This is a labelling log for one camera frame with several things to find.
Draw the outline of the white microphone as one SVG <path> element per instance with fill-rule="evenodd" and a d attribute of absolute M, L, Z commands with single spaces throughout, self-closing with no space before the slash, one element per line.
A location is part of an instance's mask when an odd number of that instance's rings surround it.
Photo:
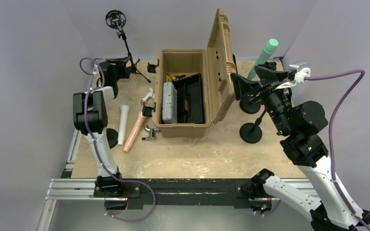
<path fill-rule="evenodd" d="M 118 131 L 118 143 L 117 146 L 123 146 L 125 141 L 125 133 L 127 126 L 127 118 L 130 110 L 131 103 L 124 101 L 120 106 L 120 120 L 119 120 L 119 131 Z"/>

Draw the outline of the pink microphone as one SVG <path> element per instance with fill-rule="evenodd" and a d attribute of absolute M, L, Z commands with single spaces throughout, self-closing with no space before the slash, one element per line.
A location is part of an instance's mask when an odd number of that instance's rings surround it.
<path fill-rule="evenodd" d="M 144 122 L 146 121 L 147 116 L 144 116 L 142 112 L 138 113 L 137 120 L 128 136 L 126 143 L 124 144 L 123 151 L 128 153 L 131 149 L 133 143 L 137 139 L 139 131 L 142 129 Z"/>

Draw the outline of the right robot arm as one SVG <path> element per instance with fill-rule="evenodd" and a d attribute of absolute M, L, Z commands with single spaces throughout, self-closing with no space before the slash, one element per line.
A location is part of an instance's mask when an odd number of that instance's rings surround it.
<path fill-rule="evenodd" d="M 358 226 L 370 226 L 370 211 L 359 207 L 340 181 L 332 148 L 327 148 L 319 137 L 324 128 L 332 128 L 323 106 L 307 101 L 293 106 L 284 91 L 311 80 L 311 70 L 305 62 L 292 64 L 288 71 L 276 71 L 264 64 L 255 67 L 258 80 L 249 80 L 237 73 L 230 75 L 241 100 L 252 95 L 261 102 L 283 136 L 281 146 L 285 155 L 310 181 L 317 193 L 312 197 L 272 171 L 262 169 L 251 179 L 250 186 L 242 186 L 243 194 L 251 199 L 275 197 L 301 213 L 316 231 L 354 231 Z"/>

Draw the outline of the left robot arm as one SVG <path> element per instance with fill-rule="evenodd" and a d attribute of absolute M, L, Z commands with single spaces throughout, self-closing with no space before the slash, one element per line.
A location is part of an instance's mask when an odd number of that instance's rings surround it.
<path fill-rule="evenodd" d="M 82 58 L 93 62 L 93 71 L 88 75 L 98 75 L 96 87 L 87 92 L 73 94 L 73 123 L 76 130 L 89 142 L 97 164 L 95 197 L 118 197 L 127 191 L 122 182 L 119 167 L 111 154 L 111 149 L 118 143 L 118 132 L 108 128 L 106 102 L 117 97 L 114 86 L 105 86 L 106 75 L 100 64 L 92 58 Z"/>

